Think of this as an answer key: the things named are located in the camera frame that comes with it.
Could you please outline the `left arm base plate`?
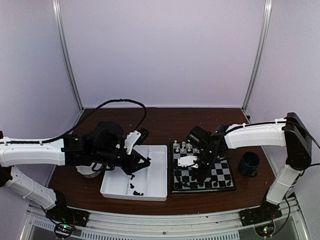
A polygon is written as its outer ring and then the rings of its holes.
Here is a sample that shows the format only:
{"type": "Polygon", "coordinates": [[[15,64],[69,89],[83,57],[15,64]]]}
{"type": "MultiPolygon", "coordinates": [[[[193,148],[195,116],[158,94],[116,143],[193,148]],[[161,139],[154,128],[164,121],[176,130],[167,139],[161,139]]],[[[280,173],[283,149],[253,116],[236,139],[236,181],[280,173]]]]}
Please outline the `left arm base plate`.
{"type": "Polygon", "coordinates": [[[57,208],[54,207],[46,211],[49,219],[57,223],[66,223],[77,227],[86,227],[90,213],[85,210],[75,208],[57,208]]]}

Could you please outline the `black chess pawn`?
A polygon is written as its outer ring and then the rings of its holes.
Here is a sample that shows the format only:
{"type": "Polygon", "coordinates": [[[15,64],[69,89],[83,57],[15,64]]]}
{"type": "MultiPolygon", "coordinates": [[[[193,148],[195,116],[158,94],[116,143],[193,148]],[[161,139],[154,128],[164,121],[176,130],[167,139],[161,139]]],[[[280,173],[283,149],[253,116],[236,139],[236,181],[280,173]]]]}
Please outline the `black chess pawn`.
{"type": "Polygon", "coordinates": [[[182,176],[182,183],[183,183],[183,186],[185,188],[188,188],[189,187],[189,177],[188,176],[182,176]]]}

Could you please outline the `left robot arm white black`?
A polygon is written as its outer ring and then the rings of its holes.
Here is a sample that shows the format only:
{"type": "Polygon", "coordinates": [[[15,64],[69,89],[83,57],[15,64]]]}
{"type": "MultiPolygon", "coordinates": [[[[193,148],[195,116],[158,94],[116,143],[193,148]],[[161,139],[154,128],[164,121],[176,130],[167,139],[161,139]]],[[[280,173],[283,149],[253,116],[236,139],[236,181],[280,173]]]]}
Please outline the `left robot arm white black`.
{"type": "Polygon", "coordinates": [[[88,166],[96,173],[121,168],[131,175],[151,164],[134,146],[140,145],[149,132],[145,128],[134,130],[126,137],[123,128],[112,121],[101,121],[95,129],[84,135],[68,134],[62,137],[40,140],[0,139],[0,185],[14,189],[24,199],[38,203],[52,212],[61,222],[72,218],[65,196],[46,188],[27,177],[17,168],[26,164],[55,166],[88,166]]]}

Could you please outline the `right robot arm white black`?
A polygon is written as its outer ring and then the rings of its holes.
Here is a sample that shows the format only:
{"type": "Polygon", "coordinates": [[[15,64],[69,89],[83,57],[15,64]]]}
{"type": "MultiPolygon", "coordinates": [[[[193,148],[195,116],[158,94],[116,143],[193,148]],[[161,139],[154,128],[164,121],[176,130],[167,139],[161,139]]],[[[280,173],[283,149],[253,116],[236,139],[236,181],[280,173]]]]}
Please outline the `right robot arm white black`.
{"type": "Polygon", "coordinates": [[[261,221],[268,220],[276,212],[275,206],[312,163],[312,136],[294,112],[273,121],[220,125],[214,132],[195,126],[187,135],[186,142],[200,151],[195,162],[198,166],[196,179],[200,184],[216,159],[228,150],[260,146],[286,148],[286,161],[265,195],[266,202],[256,210],[261,221]]]}

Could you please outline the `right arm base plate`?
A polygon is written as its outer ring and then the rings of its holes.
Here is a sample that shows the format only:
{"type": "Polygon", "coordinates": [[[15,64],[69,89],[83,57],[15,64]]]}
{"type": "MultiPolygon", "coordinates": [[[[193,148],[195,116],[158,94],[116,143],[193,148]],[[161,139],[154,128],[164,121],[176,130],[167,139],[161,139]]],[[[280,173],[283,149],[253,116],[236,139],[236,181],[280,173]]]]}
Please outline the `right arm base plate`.
{"type": "Polygon", "coordinates": [[[282,212],[278,206],[258,206],[247,208],[239,212],[240,221],[243,227],[256,225],[273,219],[280,218],[282,212]]]}

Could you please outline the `black and silver chessboard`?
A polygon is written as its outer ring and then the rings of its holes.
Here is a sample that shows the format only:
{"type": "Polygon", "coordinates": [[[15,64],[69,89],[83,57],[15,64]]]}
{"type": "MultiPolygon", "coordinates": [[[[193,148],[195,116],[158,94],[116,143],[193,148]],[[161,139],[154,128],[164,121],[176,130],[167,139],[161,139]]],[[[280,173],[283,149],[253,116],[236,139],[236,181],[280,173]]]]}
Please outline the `black and silver chessboard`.
{"type": "Polygon", "coordinates": [[[173,146],[170,143],[171,151],[171,193],[172,194],[195,194],[201,192],[225,192],[234,191],[237,189],[236,182],[232,173],[232,169],[229,162],[225,158],[216,160],[213,169],[211,170],[211,176],[204,180],[204,188],[200,188],[197,184],[197,188],[191,188],[191,183],[197,183],[194,179],[194,167],[179,167],[178,158],[185,156],[194,156],[194,154],[180,154],[173,152],[173,146]],[[189,187],[184,187],[182,182],[182,176],[189,177],[189,187]],[[218,182],[217,187],[213,187],[213,183],[218,182]]]}

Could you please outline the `black chess piece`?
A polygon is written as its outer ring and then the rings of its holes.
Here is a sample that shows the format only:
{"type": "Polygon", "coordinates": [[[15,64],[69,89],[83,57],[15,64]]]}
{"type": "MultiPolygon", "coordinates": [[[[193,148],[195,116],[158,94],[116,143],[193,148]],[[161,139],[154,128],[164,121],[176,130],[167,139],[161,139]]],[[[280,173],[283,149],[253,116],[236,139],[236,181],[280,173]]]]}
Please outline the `black chess piece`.
{"type": "Polygon", "coordinates": [[[190,187],[192,188],[192,189],[196,189],[197,188],[197,183],[195,183],[195,182],[191,182],[190,183],[190,187]]]}

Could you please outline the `white plastic tray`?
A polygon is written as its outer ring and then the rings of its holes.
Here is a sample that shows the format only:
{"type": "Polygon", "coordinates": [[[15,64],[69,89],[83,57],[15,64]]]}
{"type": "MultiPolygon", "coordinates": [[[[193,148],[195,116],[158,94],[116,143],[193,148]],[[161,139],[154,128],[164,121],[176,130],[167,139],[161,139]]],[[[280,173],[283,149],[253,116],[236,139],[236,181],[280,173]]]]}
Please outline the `white plastic tray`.
{"type": "Polygon", "coordinates": [[[133,195],[130,189],[130,175],[117,167],[106,171],[100,187],[105,198],[135,201],[164,202],[168,195],[168,147],[166,145],[136,145],[134,147],[144,157],[151,158],[149,167],[134,173],[133,183],[144,196],[133,195]]]}

